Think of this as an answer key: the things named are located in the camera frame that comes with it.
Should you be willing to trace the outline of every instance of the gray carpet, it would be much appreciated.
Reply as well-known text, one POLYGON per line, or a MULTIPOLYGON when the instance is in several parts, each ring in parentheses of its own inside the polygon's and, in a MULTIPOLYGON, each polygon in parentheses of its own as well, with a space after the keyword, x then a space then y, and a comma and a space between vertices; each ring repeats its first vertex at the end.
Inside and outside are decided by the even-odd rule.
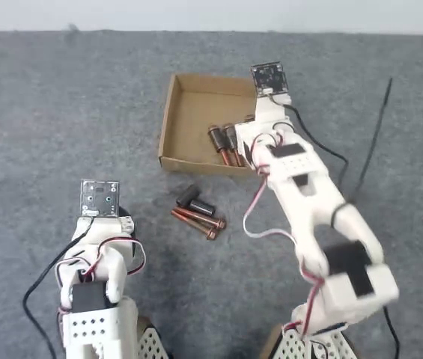
MULTIPOLYGON (((120 180, 149 264, 127 294, 176 358, 256 358, 277 322, 304 302, 293 248, 249 239, 241 216, 257 178, 162 171, 157 142, 173 72, 248 76, 280 60, 315 136, 363 163, 388 76, 383 133, 358 207, 401 290, 390 307, 402 358, 423 358, 423 37, 342 34, 0 33, 0 358, 47 358, 21 308, 39 271, 70 240, 81 178, 120 180), (216 242, 173 219, 191 182, 229 220, 216 242)), ((341 165, 323 154, 331 174, 341 165)), ((253 230, 284 226, 267 192, 253 230)), ((52 275, 31 308, 58 348, 52 275)), ((364 358, 392 358, 382 313, 350 328, 364 358)))

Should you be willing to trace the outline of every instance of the robotic arm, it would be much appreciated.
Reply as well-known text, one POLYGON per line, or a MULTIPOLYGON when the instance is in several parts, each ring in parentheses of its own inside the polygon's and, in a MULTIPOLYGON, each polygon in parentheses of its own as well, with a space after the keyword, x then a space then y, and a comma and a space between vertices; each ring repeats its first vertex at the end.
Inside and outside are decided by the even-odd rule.
POLYGON ((82 216, 73 238, 86 234, 55 267, 69 359, 168 357, 156 329, 139 320, 136 303, 124 296, 127 275, 144 267, 146 255, 118 198, 118 182, 82 181, 82 216), (143 260, 136 267, 137 246, 143 260))
POLYGON ((304 334, 309 336, 343 331, 397 299, 398 287, 379 241, 352 204, 337 211, 334 220, 334 228, 349 242, 319 246, 314 227, 330 225, 345 199, 280 105, 291 104, 281 64, 254 66, 252 75, 258 94, 255 121, 235 126, 238 152, 251 168, 266 168, 267 185, 291 225, 299 265, 307 277, 320 281, 314 304, 296 308, 292 320, 307 322, 304 334))

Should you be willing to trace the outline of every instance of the white wall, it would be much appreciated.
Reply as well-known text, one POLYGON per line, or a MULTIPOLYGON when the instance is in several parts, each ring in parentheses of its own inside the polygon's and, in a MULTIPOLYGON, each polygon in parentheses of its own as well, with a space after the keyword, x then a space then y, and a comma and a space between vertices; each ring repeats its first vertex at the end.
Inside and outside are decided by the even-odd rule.
POLYGON ((423 0, 0 0, 0 30, 423 34, 423 0))

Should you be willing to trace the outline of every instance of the open cardboard box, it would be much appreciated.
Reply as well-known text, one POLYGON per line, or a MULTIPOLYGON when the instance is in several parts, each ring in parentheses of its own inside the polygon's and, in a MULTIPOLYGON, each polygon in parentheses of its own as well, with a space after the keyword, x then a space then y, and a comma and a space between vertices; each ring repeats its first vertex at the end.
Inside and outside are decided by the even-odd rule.
POLYGON ((208 128, 243 122, 247 114, 255 113, 255 106, 251 80, 197 73, 173 75, 159 141, 161 166, 167 171, 195 174, 251 174, 249 168, 223 164, 208 128))

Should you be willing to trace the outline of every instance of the circuit board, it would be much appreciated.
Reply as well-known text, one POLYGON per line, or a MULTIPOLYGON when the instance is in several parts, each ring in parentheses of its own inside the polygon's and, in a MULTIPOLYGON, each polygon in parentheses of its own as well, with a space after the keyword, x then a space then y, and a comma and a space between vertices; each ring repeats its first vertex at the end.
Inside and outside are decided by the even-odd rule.
POLYGON ((280 62, 254 65, 251 74, 258 97, 287 93, 286 75, 280 62))
POLYGON ((120 183, 82 179, 80 208, 85 217, 118 217, 120 183))

